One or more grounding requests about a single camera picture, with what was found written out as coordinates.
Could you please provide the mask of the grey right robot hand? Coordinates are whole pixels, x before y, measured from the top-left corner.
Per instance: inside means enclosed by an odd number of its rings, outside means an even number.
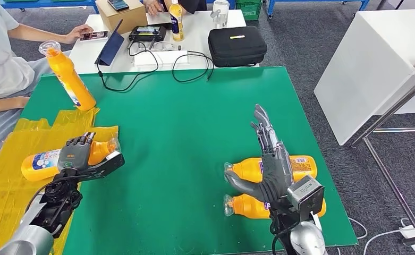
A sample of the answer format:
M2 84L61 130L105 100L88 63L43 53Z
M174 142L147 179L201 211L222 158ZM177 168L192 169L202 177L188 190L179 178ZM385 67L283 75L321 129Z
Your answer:
M261 202L273 202L285 196L289 186L294 183L289 154L278 139L267 112L259 104L255 105L254 117L258 124L251 122L250 125L256 132L262 151L262 180L244 180L233 171L226 171L224 176L237 191Z

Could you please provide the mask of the person's left hand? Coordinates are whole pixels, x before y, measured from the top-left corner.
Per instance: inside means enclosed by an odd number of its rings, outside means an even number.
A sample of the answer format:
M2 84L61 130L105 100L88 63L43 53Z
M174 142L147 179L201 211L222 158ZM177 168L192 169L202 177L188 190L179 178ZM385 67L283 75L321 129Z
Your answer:
M85 34L92 33L93 31L93 28L87 24L76 26L71 32L63 36L62 43L72 44L82 38Z

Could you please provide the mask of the person's right hand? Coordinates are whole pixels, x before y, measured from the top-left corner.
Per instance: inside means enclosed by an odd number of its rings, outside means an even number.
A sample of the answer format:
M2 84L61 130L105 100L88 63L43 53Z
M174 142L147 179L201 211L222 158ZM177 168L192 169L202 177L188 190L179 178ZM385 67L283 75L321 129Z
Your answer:
M27 105L29 99L30 99L30 97L28 97L28 96L17 96L17 97L12 98L12 100L14 101L13 108L15 108L15 109L24 109L25 106Z
M164 12L159 0L144 0L143 4L147 12L152 16L156 16L158 13Z

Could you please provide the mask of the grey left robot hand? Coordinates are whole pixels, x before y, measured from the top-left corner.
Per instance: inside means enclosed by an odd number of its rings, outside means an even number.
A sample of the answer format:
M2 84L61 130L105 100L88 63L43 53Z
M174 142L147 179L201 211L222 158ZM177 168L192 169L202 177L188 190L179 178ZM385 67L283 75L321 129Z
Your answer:
M91 144L95 135L95 132L86 132L65 143L57 161L59 172L66 168L74 168L78 171L88 168Z

